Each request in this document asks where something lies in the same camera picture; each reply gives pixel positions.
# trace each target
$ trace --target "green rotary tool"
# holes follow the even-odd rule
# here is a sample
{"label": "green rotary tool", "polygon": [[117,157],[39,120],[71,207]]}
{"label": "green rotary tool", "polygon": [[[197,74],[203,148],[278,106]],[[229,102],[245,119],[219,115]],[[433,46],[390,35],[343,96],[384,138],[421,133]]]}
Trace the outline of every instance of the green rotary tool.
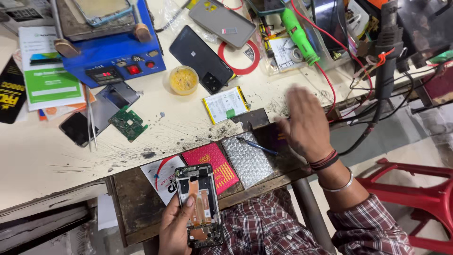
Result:
{"label": "green rotary tool", "polygon": [[286,8],[280,14],[280,18],[282,19],[286,31],[291,36],[291,40],[297,45],[308,65],[312,66],[315,62],[318,62],[320,58],[316,55],[313,47],[308,41],[307,35],[300,26],[296,15],[294,15],[290,9]]}

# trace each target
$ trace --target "checkered shirt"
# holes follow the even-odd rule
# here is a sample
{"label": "checkered shirt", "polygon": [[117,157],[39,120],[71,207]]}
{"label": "checkered shirt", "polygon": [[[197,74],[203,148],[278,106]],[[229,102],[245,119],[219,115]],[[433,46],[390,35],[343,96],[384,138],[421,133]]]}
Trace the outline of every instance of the checkered shirt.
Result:
{"label": "checkered shirt", "polygon": [[[379,199],[328,216],[337,232],[333,244],[343,254],[413,254],[407,234]],[[286,188],[249,199],[221,212],[225,241],[199,254],[329,254],[297,221]]]}

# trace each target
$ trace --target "blue pen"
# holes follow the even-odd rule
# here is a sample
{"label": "blue pen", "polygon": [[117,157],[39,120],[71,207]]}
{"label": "blue pen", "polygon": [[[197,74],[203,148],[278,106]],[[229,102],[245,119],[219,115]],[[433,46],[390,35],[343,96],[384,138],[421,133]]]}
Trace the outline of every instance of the blue pen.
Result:
{"label": "blue pen", "polygon": [[274,155],[274,156],[276,156],[276,155],[278,154],[278,152],[275,152],[275,151],[266,149],[266,148],[264,148],[264,147],[262,147],[262,146],[260,146],[260,145],[258,145],[258,144],[256,144],[256,143],[250,142],[250,141],[248,141],[248,140],[246,140],[246,139],[244,139],[244,138],[242,138],[242,137],[236,137],[236,138],[237,138],[239,141],[241,141],[241,142],[245,142],[245,143],[247,143],[247,144],[250,145],[250,146],[253,146],[253,147],[255,147],[255,148],[261,149],[261,150],[263,150],[263,151],[265,151],[265,152],[269,152],[270,154],[272,154],[272,155]]}

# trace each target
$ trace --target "digital temperature display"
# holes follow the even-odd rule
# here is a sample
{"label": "digital temperature display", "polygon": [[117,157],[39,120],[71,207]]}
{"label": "digital temperature display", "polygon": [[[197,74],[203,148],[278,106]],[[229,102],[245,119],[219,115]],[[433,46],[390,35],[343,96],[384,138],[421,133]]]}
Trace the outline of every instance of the digital temperature display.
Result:
{"label": "digital temperature display", "polygon": [[113,77],[113,75],[111,75],[110,72],[107,72],[107,73],[101,73],[101,74],[96,74],[94,77],[96,78],[102,78],[102,77],[108,77],[108,76],[111,76]]}
{"label": "digital temperature display", "polygon": [[85,71],[85,73],[93,80],[95,80],[99,85],[124,81],[123,77],[115,70],[115,67],[90,69]]}

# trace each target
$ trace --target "hand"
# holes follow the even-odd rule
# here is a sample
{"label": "hand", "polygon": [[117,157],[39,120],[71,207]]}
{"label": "hand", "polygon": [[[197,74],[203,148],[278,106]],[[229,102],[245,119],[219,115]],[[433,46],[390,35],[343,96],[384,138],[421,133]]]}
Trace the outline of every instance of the hand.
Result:
{"label": "hand", "polygon": [[187,246],[187,221],[193,213],[195,198],[190,196],[181,209],[178,193],[170,200],[162,215],[159,231],[159,255],[190,255]]}
{"label": "hand", "polygon": [[286,95],[291,119],[276,117],[290,146],[308,162],[324,159],[332,152],[329,123],[315,95],[306,88],[290,88]]}

